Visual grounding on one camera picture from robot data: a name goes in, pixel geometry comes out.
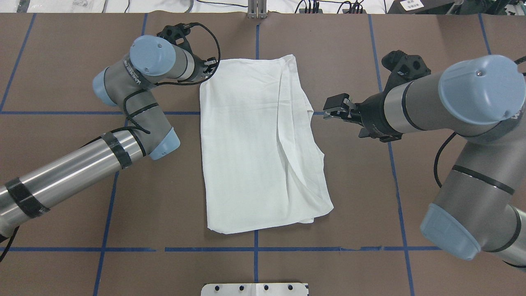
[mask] white towel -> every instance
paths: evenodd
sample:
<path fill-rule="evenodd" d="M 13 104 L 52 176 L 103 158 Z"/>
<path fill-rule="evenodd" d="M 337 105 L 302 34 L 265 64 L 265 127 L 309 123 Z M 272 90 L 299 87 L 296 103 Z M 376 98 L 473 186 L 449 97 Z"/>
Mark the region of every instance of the white towel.
<path fill-rule="evenodd" d="M 209 229 L 312 223 L 332 210 L 293 55 L 221 61 L 200 101 Z"/>

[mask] blue tape line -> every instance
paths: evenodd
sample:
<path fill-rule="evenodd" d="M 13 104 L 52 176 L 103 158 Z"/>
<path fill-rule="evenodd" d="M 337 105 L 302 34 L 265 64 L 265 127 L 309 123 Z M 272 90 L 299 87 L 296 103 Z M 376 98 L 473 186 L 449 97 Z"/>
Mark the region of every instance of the blue tape line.
<path fill-rule="evenodd" d="M 13 246 L 9 252 L 100 252 L 101 248 L 76 248 L 67 246 Z"/>
<path fill-rule="evenodd" d="M 0 111 L 0 115 L 122 115 L 120 111 Z M 165 115 L 200 115 L 200 111 L 167 111 Z"/>
<path fill-rule="evenodd" d="M 143 20 L 143 30 L 140 32 L 140 35 L 143 36 L 144 32 L 146 31 L 146 22 L 148 21 L 148 14 L 144 14 L 144 20 Z"/>
<path fill-rule="evenodd" d="M 7 86 L 5 88 L 4 96 L 2 97 L 2 102 L 0 103 L 0 111 L 4 108 L 5 101 L 7 100 L 7 94 L 9 93 L 9 88 L 11 87 L 11 83 L 13 82 L 13 78 L 15 77 L 16 69 L 18 68 L 20 59 L 22 58 L 22 53 L 24 52 L 24 48 L 26 47 L 27 39 L 29 38 L 31 28 L 33 28 L 33 24 L 35 23 L 35 18 L 36 13 L 34 13 L 33 17 L 31 18 L 31 22 L 29 23 L 29 27 L 27 28 L 26 36 L 24 37 L 24 41 L 22 42 L 22 46 L 20 47 L 20 51 L 18 52 L 18 57 L 16 58 L 15 66 L 13 67 L 13 71 L 11 72 L 11 76 L 9 77 L 9 81 L 7 82 Z"/>
<path fill-rule="evenodd" d="M 359 249 L 346 249 L 340 246 L 262 246 L 258 248 L 261 252 L 363 252 L 381 251 L 382 249 L 381 246 L 363 246 Z"/>
<path fill-rule="evenodd" d="M 406 237 L 406 227 L 403 222 L 403 212 L 402 212 L 402 202 L 400 200 L 400 190 L 398 188 L 398 178 L 396 175 L 396 166 L 395 166 L 395 157 L 393 156 L 393 149 L 391 142 L 387 143 L 389 148 L 389 159 L 391 161 L 391 172 L 394 178 L 394 185 L 396 187 L 396 199 L 398 202 L 398 218 L 400 220 L 400 231 L 402 232 L 402 243 L 404 247 L 404 255 L 406 257 L 406 268 L 407 268 L 407 278 L 409 280 L 409 291 L 411 296 L 414 296 L 414 286 L 413 286 L 413 276 L 411 272 L 411 262 L 409 260 L 409 251 L 407 249 L 407 237 Z"/>
<path fill-rule="evenodd" d="M 1 111 L 3 115 L 122 115 L 120 111 Z"/>
<path fill-rule="evenodd" d="M 200 111 L 167 111 L 165 115 L 200 115 Z"/>
<path fill-rule="evenodd" d="M 253 252 L 251 246 L 207 247 L 207 248 L 165 248 L 165 252 Z"/>
<path fill-rule="evenodd" d="M 95 278 L 95 287 L 93 288 L 93 296 L 97 296 L 98 287 L 100 284 L 100 276 L 102 274 L 102 266 L 104 263 L 104 253 L 106 252 L 106 243 L 108 242 L 109 224 L 112 220 L 113 203 L 115 202 L 115 193 L 117 192 L 117 179 L 119 178 L 119 172 L 115 173 L 113 178 L 112 195 L 109 199 L 108 216 L 106 216 L 106 226 L 104 227 L 104 237 L 102 240 L 102 249 L 100 251 L 99 265 L 97 268 L 97 277 Z"/>
<path fill-rule="evenodd" d="M 482 14 L 479 13 L 479 22 L 480 28 L 482 29 L 482 37 L 484 37 L 484 43 L 486 43 L 486 50 L 488 54 L 491 54 L 490 44 L 488 42 L 488 37 L 486 36 L 486 30 L 484 29 L 484 21 L 482 20 Z"/>
<path fill-rule="evenodd" d="M 157 252 L 151 248 L 105 248 L 105 252 Z"/>
<path fill-rule="evenodd" d="M 254 283 L 259 283 L 259 230 L 254 230 Z"/>
<path fill-rule="evenodd" d="M 407 246 L 406 250 L 408 251 L 441 251 L 442 249 L 435 245 L 429 245 L 429 246 Z"/>
<path fill-rule="evenodd" d="M 100 252 L 103 248 L 71 246 L 13 246 L 9 252 Z M 105 252 L 157 252 L 152 248 L 105 248 Z"/>
<path fill-rule="evenodd" d="M 103 248 L 69 246 L 13 246 L 10 252 L 100 252 Z M 210 248 L 165 248 L 165 252 L 253 252 L 253 247 L 210 247 Z M 359 249 L 345 249 L 339 246 L 305 247 L 257 247 L 258 252 L 374 252 L 374 251 L 440 251 L 437 246 L 363 246 Z M 157 252 L 152 248 L 115 247 L 104 248 L 104 252 Z"/>
<path fill-rule="evenodd" d="M 369 32 L 371 33 L 371 43 L 372 43 L 372 52 L 373 56 L 375 57 L 375 67 L 376 67 L 376 78 L 378 80 L 378 90 L 382 91 L 382 81 L 380 79 L 380 66 L 378 65 L 378 55 L 376 53 L 376 44 L 375 44 L 375 34 L 373 32 L 373 26 L 372 26 L 372 17 L 370 14 L 367 15 L 369 17 Z M 398 188 L 398 179 L 396 175 L 396 168 L 395 168 L 395 159 L 393 157 L 392 152 L 392 146 L 391 143 L 387 143 L 387 146 L 389 148 L 389 159 L 391 162 L 391 172 L 394 178 L 394 185 L 396 187 L 396 198 L 398 202 L 398 218 L 400 220 L 400 230 L 402 232 L 402 242 L 403 242 L 403 252 L 404 256 L 406 258 L 406 269 L 407 269 L 407 279 L 409 282 L 409 291 L 411 293 L 411 296 L 414 296 L 414 286 L 413 286 L 413 276 L 411 272 L 411 262 L 409 261 L 409 251 L 407 250 L 407 239 L 406 239 L 406 228 L 404 226 L 403 222 L 403 212 L 402 212 L 402 203 L 400 201 L 400 190 Z"/>
<path fill-rule="evenodd" d="M 369 17 L 369 32 L 371 33 L 372 54 L 375 58 L 376 79 L 378 80 L 378 89 L 382 91 L 382 81 L 380 80 L 380 66 L 378 66 L 378 55 L 376 54 L 375 33 L 372 29 L 372 17 L 370 14 L 368 14 L 367 16 Z"/>
<path fill-rule="evenodd" d="M 256 25 L 256 60 L 259 60 L 259 26 Z M 259 230 L 254 230 L 254 283 L 259 283 Z"/>
<path fill-rule="evenodd" d="M 256 60 L 259 60 L 259 25 L 256 25 Z"/>

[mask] white floor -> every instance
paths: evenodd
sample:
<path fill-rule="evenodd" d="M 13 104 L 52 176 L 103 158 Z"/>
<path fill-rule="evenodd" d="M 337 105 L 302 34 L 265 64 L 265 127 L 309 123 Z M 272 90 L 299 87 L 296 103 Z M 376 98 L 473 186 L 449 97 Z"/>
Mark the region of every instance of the white floor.
<path fill-rule="evenodd" d="M 205 0 L 211 2 L 234 3 L 247 5 L 247 0 Z M 20 0 L 0 0 L 0 12 L 16 12 Z M 27 12 L 84 12 L 100 13 L 104 10 L 107 13 L 123 13 L 128 6 L 128 0 L 31 0 Z M 281 13 L 293 13 L 299 0 L 267 0 L 267 10 Z M 386 0 L 387 10 L 393 0 Z M 145 13 L 156 10 L 169 12 L 185 12 L 190 5 L 190 0 L 130 0 L 130 7 L 126 12 Z M 340 4 L 320 2 L 320 9 L 323 13 L 336 13 Z M 371 14 L 385 13 L 383 0 L 364 0 L 362 6 Z M 194 0 L 191 12 L 246 12 L 247 9 L 238 6 L 205 4 Z"/>

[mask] black cable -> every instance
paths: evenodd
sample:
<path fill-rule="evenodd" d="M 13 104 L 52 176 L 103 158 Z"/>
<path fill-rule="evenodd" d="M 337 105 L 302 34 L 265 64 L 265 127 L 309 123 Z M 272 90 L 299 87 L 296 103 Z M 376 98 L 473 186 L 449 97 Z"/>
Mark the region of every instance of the black cable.
<path fill-rule="evenodd" d="M 359 14 L 359 13 L 362 13 L 363 12 L 363 6 L 361 5 L 361 3 L 363 2 L 364 0 L 362 0 L 361 2 L 358 2 L 358 0 L 356 0 L 351 9 L 349 9 L 349 11 L 347 11 L 346 13 L 352 13 L 352 14 Z"/>
<path fill-rule="evenodd" d="M 131 123 L 133 123 L 133 125 L 136 126 L 138 130 L 140 130 L 140 131 L 144 132 L 145 134 L 149 135 L 151 132 L 149 130 L 143 128 L 139 123 L 137 123 L 135 121 L 135 119 L 133 119 L 133 117 L 130 116 L 130 113 L 128 112 L 128 108 L 126 107 L 126 104 L 128 103 L 129 99 L 131 99 L 135 95 L 138 95 L 138 94 L 143 93 L 145 91 L 146 90 L 138 90 L 136 92 L 133 92 L 133 93 L 129 94 L 126 98 L 124 98 L 123 111 L 124 111 L 124 115 L 126 116 L 126 119 L 128 119 Z"/>
<path fill-rule="evenodd" d="M 296 10 L 294 11 L 294 13 L 298 13 L 298 9 L 299 9 L 299 6 L 301 5 L 301 2 L 305 3 L 305 11 L 307 11 L 307 2 L 305 2 L 305 0 L 300 0 L 300 2 L 298 3 L 298 6 L 296 6 Z"/>
<path fill-rule="evenodd" d="M 139 130 L 140 131 L 140 129 L 138 127 L 136 127 L 136 126 L 123 126 L 123 127 L 119 127 L 117 129 L 111 130 L 109 132 L 113 134 L 113 133 L 120 132 L 120 131 L 131 131 L 131 130 Z M 102 139 L 102 138 L 100 136 L 98 136 L 95 139 L 93 139 L 93 140 L 87 142 L 86 144 L 82 145 L 82 147 L 90 145 L 91 143 L 93 143 L 93 142 L 95 142 L 97 140 L 100 140 L 100 139 Z"/>
<path fill-rule="evenodd" d="M 210 36 L 212 36 L 212 38 L 214 39 L 214 42 L 216 43 L 216 46 L 217 46 L 217 65 L 214 68 L 214 71 L 210 74 L 210 76 L 208 76 L 207 78 L 205 78 L 205 79 L 203 79 L 201 81 L 198 81 L 198 82 L 181 83 L 181 82 L 166 81 L 166 82 L 156 83 L 155 85 L 157 85 L 157 86 L 166 85 L 166 84 L 169 84 L 169 85 L 197 85 L 197 84 L 200 84 L 200 83 L 203 83 L 203 82 L 209 80 L 216 73 L 217 68 L 219 67 L 219 62 L 221 61 L 221 48 L 219 48 L 219 41 L 217 41 L 217 38 L 212 33 L 212 31 L 210 31 L 210 29 L 205 27 L 203 24 L 201 24 L 201 23 L 190 23 L 189 25 L 191 25 L 191 26 L 200 26 L 201 28 L 205 29 L 210 34 Z"/>
<path fill-rule="evenodd" d="M 329 0 L 316 0 L 318 2 L 327 2 L 327 3 L 336 3 L 336 4 L 341 4 L 341 1 L 329 1 Z"/>
<path fill-rule="evenodd" d="M 197 1 L 197 2 L 201 2 L 201 3 L 206 3 L 206 4 L 231 5 L 231 6 L 239 6 L 239 7 L 248 8 L 248 5 L 241 5 L 241 4 L 220 3 L 220 2 L 208 2 L 208 1 L 203 1 L 203 0 L 196 0 L 196 1 Z"/>
<path fill-rule="evenodd" d="M 515 60 L 515 65 L 519 65 L 519 64 L 522 64 L 524 62 L 526 62 L 526 55 L 523 56 L 522 58 L 518 58 L 517 60 Z"/>
<path fill-rule="evenodd" d="M 438 178 L 438 159 L 440 158 L 440 154 L 442 154 L 442 151 L 446 146 L 453 140 L 453 138 L 457 135 L 456 132 L 453 132 L 449 138 L 447 138 L 442 146 L 438 149 L 437 156 L 434 158 L 434 164 L 433 164 L 433 174 L 434 174 L 434 180 L 437 182 L 438 187 L 442 187 L 442 183 L 440 182 L 440 179 Z"/>
<path fill-rule="evenodd" d="M 341 2 L 340 7 L 338 7 L 338 11 L 336 12 L 336 14 L 339 14 L 339 13 L 340 13 L 341 7 L 342 7 L 345 3 L 349 4 L 349 10 L 351 10 L 351 6 L 352 6 L 351 1 L 343 1 L 343 2 Z"/>
<path fill-rule="evenodd" d="M 18 228 L 19 227 L 20 226 L 17 226 L 15 228 L 15 231 L 13 231 L 13 235 L 11 235 L 11 238 L 7 242 L 7 245 L 5 246 L 4 252 L 2 252 L 2 255 L 0 255 L 0 262 L 2 262 L 2 260 L 4 260 L 5 255 L 7 255 L 7 253 L 9 252 L 9 249 L 11 248 L 11 245 L 13 244 L 13 241 L 15 240 L 15 236 L 16 236 L 16 233 L 18 232 Z"/>

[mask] white metal bracket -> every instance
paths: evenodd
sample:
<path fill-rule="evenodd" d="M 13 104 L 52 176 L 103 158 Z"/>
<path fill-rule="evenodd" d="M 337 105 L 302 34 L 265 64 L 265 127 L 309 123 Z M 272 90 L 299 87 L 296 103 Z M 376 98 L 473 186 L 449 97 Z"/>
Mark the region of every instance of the white metal bracket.
<path fill-rule="evenodd" d="M 267 18 L 267 0 L 248 0 L 248 18 Z"/>
<path fill-rule="evenodd" d="M 207 284 L 201 296 L 309 296 L 306 283 Z"/>

